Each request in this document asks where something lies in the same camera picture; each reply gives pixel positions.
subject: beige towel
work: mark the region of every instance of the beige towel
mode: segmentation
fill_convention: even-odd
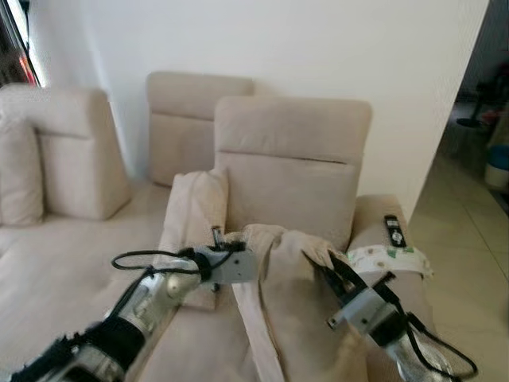
[[[240,234],[228,236],[238,239]],[[233,290],[263,382],[368,382],[363,339],[348,324],[332,331],[336,297],[306,255],[332,267],[332,245],[302,232],[252,224],[242,232],[258,257],[252,283]],[[337,254],[343,261],[343,255]]]
[[[182,248],[213,245],[211,227],[224,230],[228,200],[227,174],[221,170],[178,174],[169,196],[164,231],[159,249],[177,252]],[[156,267],[162,267],[168,256],[157,256]],[[184,306],[206,310],[216,308],[216,294],[204,284],[189,293]]]

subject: blue container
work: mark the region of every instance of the blue container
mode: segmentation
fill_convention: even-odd
[[[490,149],[488,163],[497,169],[509,171],[509,146],[493,146]]]

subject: sofa seat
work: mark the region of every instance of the sofa seat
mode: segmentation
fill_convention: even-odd
[[[49,215],[38,226],[0,227],[0,369],[12,372],[57,337],[102,320],[134,280],[111,258],[157,247],[169,189],[133,189],[106,221]]]

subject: sofa backrest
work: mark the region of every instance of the sofa backrest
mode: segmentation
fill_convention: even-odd
[[[229,180],[227,231],[276,224],[348,245],[368,103],[227,97],[216,108],[216,168]]]
[[[47,211],[107,219],[128,202],[130,186],[103,91],[9,85],[0,90],[0,113],[27,119],[36,129]]]
[[[154,72],[147,78],[150,177],[171,185],[178,173],[214,167],[214,108],[224,96],[249,96],[253,81],[230,76]]]

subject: black remote control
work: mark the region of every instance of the black remote control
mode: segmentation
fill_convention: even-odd
[[[389,233],[390,244],[392,244],[393,247],[405,248],[406,241],[401,227],[399,226],[398,218],[395,215],[385,215],[383,219],[385,220],[385,226]]]

